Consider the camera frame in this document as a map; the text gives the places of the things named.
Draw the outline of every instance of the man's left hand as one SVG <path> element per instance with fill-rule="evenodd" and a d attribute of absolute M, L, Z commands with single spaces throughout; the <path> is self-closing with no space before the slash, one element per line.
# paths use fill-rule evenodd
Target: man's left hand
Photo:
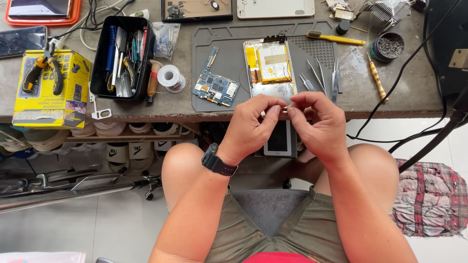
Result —
<path fill-rule="evenodd" d="M 229 165 L 238 165 L 249 154 L 259 150 L 270 138 L 278 122 L 282 99 L 263 94 L 237 105 L 216 155 Z"/>

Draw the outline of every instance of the orange tray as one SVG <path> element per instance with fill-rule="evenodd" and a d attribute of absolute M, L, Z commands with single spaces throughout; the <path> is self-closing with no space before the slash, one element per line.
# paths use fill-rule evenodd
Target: orange tray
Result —
<path fill-rule="evenodd" d="M 7 11 L 5 12 L 5 21 L 15 26 L 67 26 L 74 25 L 80 19 L 81 0 L 73 0 L 72 12 L 70 18 L 58 19 L 23 19 L 12 18 L 8 16 L 10 12 L 11 0 L 8 0 Z"/>

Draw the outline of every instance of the white tablet back cover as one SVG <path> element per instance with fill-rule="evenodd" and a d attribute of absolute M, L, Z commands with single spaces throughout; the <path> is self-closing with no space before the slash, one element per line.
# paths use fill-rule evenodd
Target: white tablet back cover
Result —
<path fill-rule="evenodd" d="M 237 17 L 271 18 L 313 16 L 314 0 L 237 0 Z"/>

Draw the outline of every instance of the plastic bag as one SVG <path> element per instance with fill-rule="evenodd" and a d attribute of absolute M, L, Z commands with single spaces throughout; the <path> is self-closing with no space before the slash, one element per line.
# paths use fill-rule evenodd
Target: plastic bag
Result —
<path fill-rule="evenodd" d="M 80 252 L 13 252 L 0 254 L 0 263 L 84 263 Z"/>
<path fill-rule="evenodd" d="M 156 35 L 153 48 L 154 57 L 171 60 L 177 36 L 179 36 L 180 24 L 154 22 L 152 28 Z"/>

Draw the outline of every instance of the concrete table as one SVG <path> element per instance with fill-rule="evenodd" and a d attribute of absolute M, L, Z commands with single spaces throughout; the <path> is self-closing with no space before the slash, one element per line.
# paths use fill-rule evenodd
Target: concrete table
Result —
<path fill-rule="evenodd" d="M 330 11 L 326 3 L 315 0 L 315 18 L 328 18 Z M 355 9 L 359 9 L 364 0 L 356 0 Z M 161 4 L 155 0 L 136 0 L 124 11 L 126 14 L 149 9 L 150 21 L 161 21 Z M 6 0 L 0 0 L 0 11 L 5 12 Z M 87 1 L 83 1 L 81 17 L 88 13 Z M 97 15 L 98 21 L 112 13 L 107 10 Z M 252 23 L 258 20 L 239 20 L 234 15 L 232 23 Z M 179 38 L 175 46 L 172 61 L 159 59 L 163 64 L 176 65 L 184 76 L 191 76 L 191 38 L 197 24 L 182 24 Z M 353 26 L 369 30 L 369 22 L 362 15 L 353 22 Z M 4 19 L 0 20 L 0 30 L 10 30 L 11 26 Z M 423 15 L 413 11 L 401 23 L 391 31 L 401 34 L 406 41 L 404 54 L 389 64 L 376 63 L 380 79 L 386 91 L 393 85 L 402 64 L 410 54 L 421 44 L 423 29 Z M 67 28 L 49 28 L 49 35 L 59 35 Z M 346 112 L 348 119 L 367 118 L 380 98 L 377 87 L 370 73 L 366 52 L 369 45 L 377 37 L 375 30 L 370 33 L 350 29 L 346 37 L 366 40 L 367 45 L 359 49 L 357 46 L 338 44 L 341 77 L 343 78 L 344 94 L 337 97 L 337 105 Z M 84 38 L 88 45 L 97 46 L 100 31 L 85 31 Z M 79 30 L 72 33 L 66 40 L 66 48 L 77 51 L 79 54 L 94 61 L 95 52 L 86 48 L 80 40 Z M 0 122 L 11 122 L 15 104 L 15 94 L 18 87 L 21 57 L 0 60 Z M 146 102 L 119 102 L 107 99 L 97 99 L 98 109 L 111 108 L 113 117 L 103 121 L 125 122 L 201 122 L 201 121 L 228 121 L 232 111 L 201 113 L 195 112 L 191 105 L 191 91 L 193 81 L 178 94 L 157 94 L 154 103 Z M 166 89 L 159 85 L 159 92 Z M 88 107 L 86 121 L 93 120 L 91 112 L 93 107 Z M 374 117 L 377 118 L 410 118 L 410 117 L 439 117 L 442 114 L 442 103 L 437 91 L 434 74 L 429 65 L 424 51 L 420 51 L 408 64 L 402 78 L 390 96 L 390 101 L 383 104 Z"/>

